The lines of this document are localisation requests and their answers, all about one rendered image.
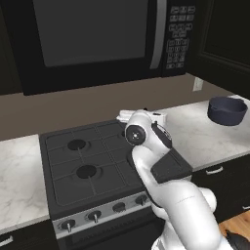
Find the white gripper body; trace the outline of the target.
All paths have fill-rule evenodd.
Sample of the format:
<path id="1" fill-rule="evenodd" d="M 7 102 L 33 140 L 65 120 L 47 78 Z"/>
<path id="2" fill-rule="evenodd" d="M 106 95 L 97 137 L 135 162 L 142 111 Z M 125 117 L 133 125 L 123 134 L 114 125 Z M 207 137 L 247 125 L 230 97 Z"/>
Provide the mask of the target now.
<path id="1" fill-rule="evenodd" d="M 127 123 L 133 113 L 134 110 L 120 110 L 116 119 L 120 122 Z"/>

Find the black gas stove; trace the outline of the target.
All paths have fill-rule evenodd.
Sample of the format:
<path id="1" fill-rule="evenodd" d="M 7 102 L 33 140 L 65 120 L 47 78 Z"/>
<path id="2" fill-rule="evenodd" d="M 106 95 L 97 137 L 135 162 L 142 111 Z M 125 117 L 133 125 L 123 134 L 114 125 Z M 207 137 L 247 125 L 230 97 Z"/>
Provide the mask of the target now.
<path id="1" fill-rule="evenodd" d="M 60 250 L 150 250 L 164 228 L 129 160 L 132 146 L 117 120 L 39 137 L 49 215 Z M 144 206 L 135 202 L 147 196 Z M 124 202 L 126 210 L 112 207 Z M 95 224 L 89 213 L 100 210 Z M 62 222 L 74 220 L 71 232 Z"/>

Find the black stove knob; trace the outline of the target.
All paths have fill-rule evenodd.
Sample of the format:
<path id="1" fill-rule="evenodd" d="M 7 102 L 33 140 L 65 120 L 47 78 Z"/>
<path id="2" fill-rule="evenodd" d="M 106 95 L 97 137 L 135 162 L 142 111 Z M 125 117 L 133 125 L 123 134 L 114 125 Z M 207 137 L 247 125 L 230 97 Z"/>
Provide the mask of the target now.
<path id="1" fill-rule="evenodd" d="M 89 221 L 93 221 L 95 224 L 99 221 L 99 217 L 102 215 L 100 210 L 93 211 L 88 214 L 87 218 Z"/>
<path id="2" fill-rule="evenodd" d="M 140 204 L 142 206 L 146 204 L 146 201 L 147 201 L 147 196 L 145 194 L 138 196 L 135 200 L 137 204 Z"/>
<path id="3" fill-rule="evenodd" d="M 112 207 L 112 210 L 116 213 L 123 212 L 126 210 L 126 205 L 124 202 L 118 202 Z"/>
<path id="4" fill-rule="evenodd" d="M 71 232 L 72 228 L 75 226 L 74 220 L 66 220 L 62 222 L 61 229 L 66 229 L 68 232 Z"/>

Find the dark blue pot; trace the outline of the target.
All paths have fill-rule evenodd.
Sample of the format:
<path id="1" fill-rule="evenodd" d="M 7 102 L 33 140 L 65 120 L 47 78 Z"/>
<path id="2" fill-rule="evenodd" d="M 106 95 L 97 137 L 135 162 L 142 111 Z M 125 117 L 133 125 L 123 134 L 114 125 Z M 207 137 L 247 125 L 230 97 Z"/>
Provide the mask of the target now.
<path id="1" fill-rule="evenodd" d="M 243 99 L 215 97 L 209 101 L 207 116 L 216 124 L 236 126 L 242 122 L 247 110 Z"/>

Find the black microwave oven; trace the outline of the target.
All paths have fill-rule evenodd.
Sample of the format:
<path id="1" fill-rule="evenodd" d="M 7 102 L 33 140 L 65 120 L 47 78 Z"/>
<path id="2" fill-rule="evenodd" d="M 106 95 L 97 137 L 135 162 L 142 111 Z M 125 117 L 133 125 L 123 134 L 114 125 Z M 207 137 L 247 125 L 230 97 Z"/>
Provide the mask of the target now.
<path id="1" fill-rule="evenodd" d="M 0 0 L 25 95 L 186 72 L 196 0 L 167 0 L 159 67 L 150 69 L 157 0 Z"/>

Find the dark drawer front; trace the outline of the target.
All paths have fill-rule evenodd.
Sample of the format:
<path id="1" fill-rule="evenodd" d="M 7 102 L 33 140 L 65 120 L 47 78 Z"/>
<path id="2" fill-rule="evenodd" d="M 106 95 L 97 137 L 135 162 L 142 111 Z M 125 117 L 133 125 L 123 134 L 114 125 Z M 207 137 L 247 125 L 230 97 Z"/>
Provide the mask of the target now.
<path id="1" fill-rule="evenodd" d="M 0 234 L 0 242 L 10 235 L 14 241 L 0 250 L 60 250 L 50 220 Z"/>
<path id="2" fill-rule="evenodd" d="M 215 170 L 220 166 L 224 171 L 215 175 L 206 175 L 206 170 Z M 191 180 L 203 188 L 210 188 L 217 196 L 222 195 L 240 175 L 246 176 L 250 172 L 250 154 L 236 157 L 198 171 L 192 174 Z"/>
<path id="3" fill-rule="evenodd" d="M 214 212 L 216 221 L 221 223 L 248 211 L 243 210 L 242 206 L 250 206 L 250 194 L 240 194 L 235 197 L 227 197 L 224 200 L 220 199 Z"/>

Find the white wall outlet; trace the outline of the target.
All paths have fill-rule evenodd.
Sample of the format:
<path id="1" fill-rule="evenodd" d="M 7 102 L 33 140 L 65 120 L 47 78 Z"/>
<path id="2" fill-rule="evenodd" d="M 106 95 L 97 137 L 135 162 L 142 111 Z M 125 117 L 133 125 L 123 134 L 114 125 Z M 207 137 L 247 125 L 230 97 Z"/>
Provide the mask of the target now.
<path id="1" fill-rule="evenodd" d="M 193 89 L 192 91 L 201 91 L 203 86 L 203 80 L 199 77 L 194 78 L 194 84 L 193 84 Z"/>

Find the dark wall cabinet door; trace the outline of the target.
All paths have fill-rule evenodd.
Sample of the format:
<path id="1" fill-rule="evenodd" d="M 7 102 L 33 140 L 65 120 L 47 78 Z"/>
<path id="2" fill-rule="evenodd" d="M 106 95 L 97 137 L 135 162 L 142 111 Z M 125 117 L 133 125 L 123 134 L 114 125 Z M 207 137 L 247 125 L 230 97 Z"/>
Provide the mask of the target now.
<path id="1" fill-rule="evenodd" d="M 196 0 L 187 72 L 250 100 L 250 0 Z"/>

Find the dark wall cabinet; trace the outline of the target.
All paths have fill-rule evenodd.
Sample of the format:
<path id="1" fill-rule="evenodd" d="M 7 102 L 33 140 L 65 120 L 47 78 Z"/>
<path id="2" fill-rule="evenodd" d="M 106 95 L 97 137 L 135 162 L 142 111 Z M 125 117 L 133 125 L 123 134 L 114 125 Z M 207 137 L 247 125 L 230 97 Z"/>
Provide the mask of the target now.
<path id="1" fill-rule="evenodd" d="M 0 7 L 0 96 L 21 93 L 21 83 Z"/>

